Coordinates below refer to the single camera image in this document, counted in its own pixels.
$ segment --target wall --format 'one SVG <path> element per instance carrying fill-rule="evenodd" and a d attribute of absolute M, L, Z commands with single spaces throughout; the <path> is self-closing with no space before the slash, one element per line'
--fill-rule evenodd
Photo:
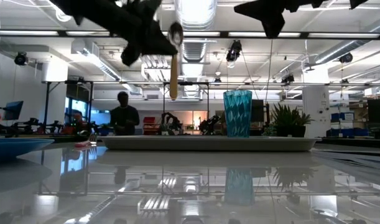
<path fill-rule="evenodd" d="M 38 118 L 43 122 L 46 84 L 41 83 L 42 72 L 35 68 L 15 65 L 13 59 L 0 54 L 0 106 L 12 101 L 24 101 L 19 121 Z M 50 94 L 48 123 L 63 121 L 66 86 L 60 85 Z"/>

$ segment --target blue plate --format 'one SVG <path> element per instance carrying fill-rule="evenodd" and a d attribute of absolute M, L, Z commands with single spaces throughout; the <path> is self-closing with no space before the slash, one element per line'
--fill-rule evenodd
<path fill-rule="evenodd" d="M 39 150 L 53 142 L 52 139 L 0 138 L 0 162 Z"/>

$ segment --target white tray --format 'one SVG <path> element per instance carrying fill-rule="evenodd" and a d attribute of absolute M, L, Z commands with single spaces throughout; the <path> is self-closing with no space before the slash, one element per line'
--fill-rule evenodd
<path fill-rule="evenodd" d="M 107 136 L 99 137 L 108 149 L 168 151 L 309 151 L 319 138 L 254 136 Z"/>

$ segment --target black shirt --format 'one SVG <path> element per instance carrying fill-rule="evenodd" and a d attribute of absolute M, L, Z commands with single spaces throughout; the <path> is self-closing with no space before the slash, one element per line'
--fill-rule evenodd
<path fill-rule="evenodd" d="M 120 131 L 115 128 L 115 133 L 117 135 L 133 135 L 134 134 L 134 127 L 136 125 L 139 125 L 140 119 L 139 119 L 139 112 L 132 107 L 127 106 L 125 108 L 117 107 L 113 109 L 111 112 L 111 125 L 121 126 L 124 127 L 124 131 Z M 127 124 L 126 121 L 133 121 L 134 124 Z"/>

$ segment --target glossy table surface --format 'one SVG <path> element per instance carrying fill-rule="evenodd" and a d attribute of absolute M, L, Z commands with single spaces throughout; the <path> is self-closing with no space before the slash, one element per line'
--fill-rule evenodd
<path fill-rule="evenodd" d="M 53 144 L 0 164 L 2 223 L 380 224 L 380 161 Z"/>

